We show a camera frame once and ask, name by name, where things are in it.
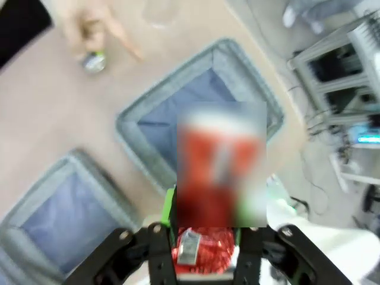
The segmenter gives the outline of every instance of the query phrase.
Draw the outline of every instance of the gray pants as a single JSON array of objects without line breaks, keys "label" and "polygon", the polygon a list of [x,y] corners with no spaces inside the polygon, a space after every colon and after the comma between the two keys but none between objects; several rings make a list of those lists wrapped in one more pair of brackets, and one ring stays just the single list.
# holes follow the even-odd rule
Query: gray pants
[{"label": "gray pants", "polygon": [[322,21],[332,15],[347,12],[363,0],[290,0],[290,6],[298,15],[305,13],[309,21]]}]

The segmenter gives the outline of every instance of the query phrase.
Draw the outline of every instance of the gray floor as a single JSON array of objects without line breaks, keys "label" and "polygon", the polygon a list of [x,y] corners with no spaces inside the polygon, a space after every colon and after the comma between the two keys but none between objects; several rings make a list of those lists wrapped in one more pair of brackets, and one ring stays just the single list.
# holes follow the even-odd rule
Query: gray floor
[{"label": "gray floor", "polygon": [[[294,51],[310,47],[324,35],[314,35],[302,20],[298,20],[291,29],[283,27],[282,13],[286,1],[230,0],[229,3],[262,44],[286,86],[289,89],[299,86],[294,73],[287,68],[287,60]],[[326,33],[355,18],[356,15],[350,12],[328,19]],[[301,88],[289,94],[297,102],[302,114],[312,115],[312,108]],[[294,157],[278,176],[292,196],[310,203],[310,219],[313,222],[326,226],[354,227],[352,216],[358,217],[361,222],[370,219],[360,210],[366,185],[351,184],[349,194],[341,190],[329,160],[329,154],[335,149],[333,144],[334,140],[327,133],[321,134],[307,143],[302,153]]]}]

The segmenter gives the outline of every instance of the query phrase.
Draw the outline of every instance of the gray fabric bin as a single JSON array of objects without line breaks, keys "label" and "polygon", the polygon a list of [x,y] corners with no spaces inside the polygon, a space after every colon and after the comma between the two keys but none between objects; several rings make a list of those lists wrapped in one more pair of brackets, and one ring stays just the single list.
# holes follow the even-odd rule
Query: gray fabric bin
[{"label": "gray fabric bin", "polygon": [[162,194],[176,183],[176,120],[195,102],[267,105],[267,140],[283,112],[254,64],[233,40],[221,39],[185,62],[123,110],[116,132],[127,153]]},{"label": "gray fabric bin", "polygon": [[74,150],[37,181],[0,224],[0,269],[31,284],[61,284],[119,227],[138,230],[136,210],[83,152]]}]

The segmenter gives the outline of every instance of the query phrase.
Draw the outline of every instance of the hand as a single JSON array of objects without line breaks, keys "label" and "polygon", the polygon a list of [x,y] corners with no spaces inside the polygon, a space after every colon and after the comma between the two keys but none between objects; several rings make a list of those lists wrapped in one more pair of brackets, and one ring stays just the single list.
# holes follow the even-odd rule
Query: hand
[{"label": "hand", "polygon": [[52,0],[73,56],[83,61],[90,52],[105,49],[105,33],[115,36],[137,60],[144,56],[116,19],[108,0]]}]

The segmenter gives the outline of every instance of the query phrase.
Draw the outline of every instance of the blue light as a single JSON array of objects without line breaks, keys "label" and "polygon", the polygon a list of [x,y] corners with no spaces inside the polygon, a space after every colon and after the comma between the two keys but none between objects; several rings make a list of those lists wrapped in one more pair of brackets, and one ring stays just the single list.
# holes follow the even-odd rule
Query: blue light
[{"label": "blue light", "polygon": [[380,136],[379,135],[374,135],[371,137],[360,137],[357,140],[360,143],[380,144]]}]

